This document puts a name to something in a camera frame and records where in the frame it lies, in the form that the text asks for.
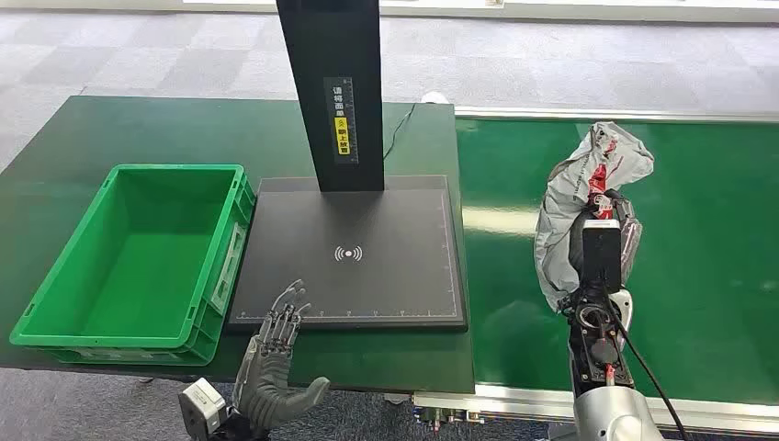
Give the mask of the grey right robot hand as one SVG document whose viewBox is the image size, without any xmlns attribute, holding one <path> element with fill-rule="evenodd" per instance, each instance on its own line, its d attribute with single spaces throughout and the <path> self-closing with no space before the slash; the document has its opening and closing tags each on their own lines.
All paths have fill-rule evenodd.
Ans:
<svg viewBox="0 0 779 441">
<path fill-rule="evenodd" d="M 632 203 L 628 198 L 614 189 L 608 189 L 603 194 L 611 204 L 612 218 L 619 222 L 621 230 L 620 265 L 621 281 L 627 282 L 638 250 L 642 225 L 636 217 Z M 586 221 L 596 219 L 596 207 L 589 203 L 574 220 L 570 230 L 569 262 L 581 274 L 583 265 L 582 231 Z"/>
</svg>

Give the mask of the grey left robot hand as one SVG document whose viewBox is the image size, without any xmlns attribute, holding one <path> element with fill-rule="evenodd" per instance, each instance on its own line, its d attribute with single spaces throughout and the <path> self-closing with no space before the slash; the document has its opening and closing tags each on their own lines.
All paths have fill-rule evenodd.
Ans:
<svg viewBox="0 0 779 441">
<path fill-rule="evenodd" d="M 304 390 L 288 386 L 294 345 L 309 307 L 304 282 L 293 281 L 274 300 L 246 347 L 232 404 L 253 440 L 267 440 L 272 429 L 320 404 L 331 386 L 326 377 L 314 379 Z"/>
</svg>

